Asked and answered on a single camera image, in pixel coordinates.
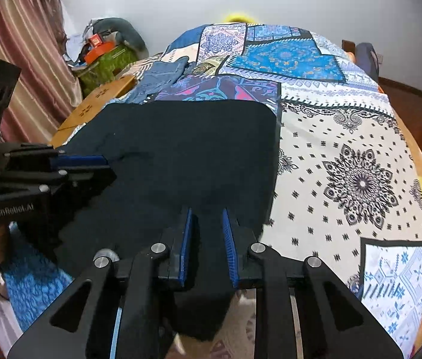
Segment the black pants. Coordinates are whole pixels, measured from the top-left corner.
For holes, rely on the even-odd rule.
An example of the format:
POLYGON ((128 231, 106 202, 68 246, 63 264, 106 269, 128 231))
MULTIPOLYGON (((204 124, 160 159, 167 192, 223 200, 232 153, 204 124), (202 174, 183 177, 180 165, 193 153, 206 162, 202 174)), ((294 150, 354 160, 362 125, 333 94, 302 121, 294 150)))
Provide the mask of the black pants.
POLYGON ((106 106, 66 152, 104 156, 116 178, 60 231, 59 267, 77 276, 104 248, 132 257, 188 207, 195 217, 190 289, 175 295, 168 317, 181 335, 213 339, 234 294, 222 213, 261 234, 273 199, 278 140, 275 114, 253 101, 106 106))

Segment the brown cardboard box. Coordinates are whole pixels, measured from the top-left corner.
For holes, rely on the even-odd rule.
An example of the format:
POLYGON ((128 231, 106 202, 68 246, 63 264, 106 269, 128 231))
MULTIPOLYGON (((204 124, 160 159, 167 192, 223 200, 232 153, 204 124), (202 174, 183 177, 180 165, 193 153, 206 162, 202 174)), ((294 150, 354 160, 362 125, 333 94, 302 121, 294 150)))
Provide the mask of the brown cardboard box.
POLYGON ((94 89, 76 107, 52 136, 49 144, 54 147, 61 146, 73 133, 76 127, 91 121, 101 111, 103 106, 114 98, 127 94, 137 84, 133 75, 126 75, 118 80, 100 85, 94 89))

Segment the green covered side table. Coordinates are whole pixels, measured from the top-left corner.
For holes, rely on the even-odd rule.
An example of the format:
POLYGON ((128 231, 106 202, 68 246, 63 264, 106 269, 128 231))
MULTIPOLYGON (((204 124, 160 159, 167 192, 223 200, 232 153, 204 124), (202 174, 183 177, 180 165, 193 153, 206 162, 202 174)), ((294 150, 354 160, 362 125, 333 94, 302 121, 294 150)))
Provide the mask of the green covered side table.
POLYGON ((100 56, 91 65, 75 75, 78 78, 83 96, 88 96, 100 85, 114 81, 125 67, 138 60, 132 49, 118 45, 108 53, 100 56))

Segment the orange box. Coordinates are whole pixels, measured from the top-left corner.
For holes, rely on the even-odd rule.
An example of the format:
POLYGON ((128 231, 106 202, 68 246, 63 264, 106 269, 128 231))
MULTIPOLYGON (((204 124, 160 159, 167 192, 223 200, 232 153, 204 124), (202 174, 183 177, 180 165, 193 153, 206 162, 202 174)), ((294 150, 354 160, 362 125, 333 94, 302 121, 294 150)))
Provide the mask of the orange box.
POLYGON ((95 60, 97 60, 97 58, 101 57, 104 54, 107 54, 115 47, 116 45, 112 41, 104 42, 101 45, 98 45, 97 47, 91 48, 89 52, 84 55, 84 61, 86 64, 91 64, 95 60))

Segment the blue patchwork bedsheet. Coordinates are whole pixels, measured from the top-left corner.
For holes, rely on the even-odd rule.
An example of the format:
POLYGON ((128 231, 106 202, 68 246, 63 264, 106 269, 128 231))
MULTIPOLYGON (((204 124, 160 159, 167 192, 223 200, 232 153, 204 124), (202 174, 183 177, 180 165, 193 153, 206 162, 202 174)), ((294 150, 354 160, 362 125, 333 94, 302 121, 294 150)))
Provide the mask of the blue patchwork bedsheet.
MULTIPOLYGON (((269 217, 248 250, 258 280, 231 283, 206 357, 411 357, 422 322, 422 189, 388 97, 339 47, 288 25, 193 28, 159 61, 184 56, 195 67, 138 105, 258 102, 279 137, 269 217)), ((60 231, 100 194, 12 228, 4 277, 22 335, 11 358, 167 358, 186 336, 168 308, 190 289, 190 255, 185 287, 170 287, 161 237, 129 258, 98 250, 77 276, 59 267, 60 231)))

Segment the striped red curtain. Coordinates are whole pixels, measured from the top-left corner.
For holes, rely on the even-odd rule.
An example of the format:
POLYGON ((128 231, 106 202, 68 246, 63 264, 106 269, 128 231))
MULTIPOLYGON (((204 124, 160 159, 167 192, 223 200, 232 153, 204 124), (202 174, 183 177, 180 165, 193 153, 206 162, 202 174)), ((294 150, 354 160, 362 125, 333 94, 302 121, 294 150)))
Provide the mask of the striped red curtain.
POLYGON ((47 143, 82 102, 66 41, 60 0, 0 0, 0 59, 21 69, 1 121, 4 140, 47 143))

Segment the folded blue jeans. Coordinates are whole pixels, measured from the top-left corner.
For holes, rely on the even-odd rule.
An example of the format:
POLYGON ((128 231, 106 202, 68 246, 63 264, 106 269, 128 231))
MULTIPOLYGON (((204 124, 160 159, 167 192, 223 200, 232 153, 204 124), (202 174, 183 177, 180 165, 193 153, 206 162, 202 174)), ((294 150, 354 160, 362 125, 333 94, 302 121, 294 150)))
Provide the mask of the folded blue jeans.
POLYGON ((125 104, 142 104, 168 86, 176 83, 195 62, 189 57, 180 57, 176 62, 155 62, 151 69, 143 74, 142 80, 125 96, 125 104))

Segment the dark blue backpack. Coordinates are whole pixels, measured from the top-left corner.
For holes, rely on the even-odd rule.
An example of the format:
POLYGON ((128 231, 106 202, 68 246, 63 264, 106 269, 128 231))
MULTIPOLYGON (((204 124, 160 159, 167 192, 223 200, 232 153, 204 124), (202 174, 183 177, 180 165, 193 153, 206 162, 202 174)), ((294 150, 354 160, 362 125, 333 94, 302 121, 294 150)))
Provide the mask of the dark blue backpack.
POLYGON ((376 83, 379 82, 379 62, 371 43, 362 42, 356 46, 356 65, 376 83))

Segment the yellow headboard cushion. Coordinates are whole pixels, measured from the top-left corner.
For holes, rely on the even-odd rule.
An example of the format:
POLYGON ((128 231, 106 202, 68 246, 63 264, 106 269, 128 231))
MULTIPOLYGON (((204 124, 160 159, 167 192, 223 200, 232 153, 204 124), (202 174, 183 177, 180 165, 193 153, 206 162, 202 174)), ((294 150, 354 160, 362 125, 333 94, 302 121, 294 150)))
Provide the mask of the yellow headboard cushion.
POLYGON ((245 24, 256 24, 257 21, 251 16, 246 15, 242 12, 229 13, 223 20, 222 23, 245 23, 245 24))

